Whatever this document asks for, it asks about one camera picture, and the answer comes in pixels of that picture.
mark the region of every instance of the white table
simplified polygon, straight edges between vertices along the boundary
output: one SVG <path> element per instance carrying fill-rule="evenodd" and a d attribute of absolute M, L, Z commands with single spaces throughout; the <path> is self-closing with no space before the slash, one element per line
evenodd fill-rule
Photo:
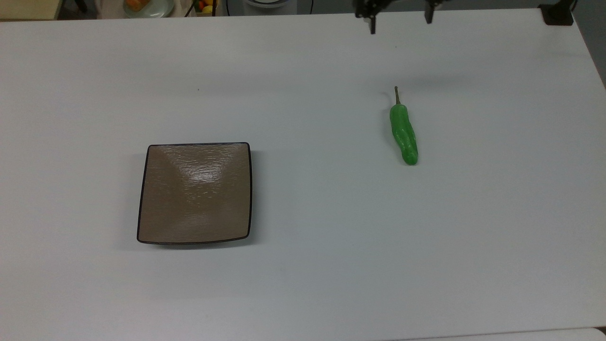
<path fill-rule="evenodd" d="M 375 36 L 353 15 L 28 22 L 0 24 L 0 46 L 4 340 L 606 325 L 606 92 L 576 26 L 532 9 L 382 13 Z M 253 149 L 251 236 L 139 244 L 147 146 L 214 141 Z"/>

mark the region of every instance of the black mount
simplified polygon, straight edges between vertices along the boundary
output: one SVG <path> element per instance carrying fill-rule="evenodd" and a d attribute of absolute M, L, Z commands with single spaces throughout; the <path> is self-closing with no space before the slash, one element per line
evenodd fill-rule
<path fill-rule="evenodd" d="M 573 2 L 574 0 L 560 0 L 555 5 L 539 5 L 545 23 L 552 26 L 572 26 L 574 19 L 570 6 Z"/>

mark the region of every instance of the brown plate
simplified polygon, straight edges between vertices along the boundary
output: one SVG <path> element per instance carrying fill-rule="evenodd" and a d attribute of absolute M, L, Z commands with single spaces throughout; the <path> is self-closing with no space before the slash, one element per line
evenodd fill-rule
<path fill-rule="evenodd" d="M 158 144 L 147 149 L 137 228 L 141 243 L 246 238 L 251 209 L 248 143 Z"/>

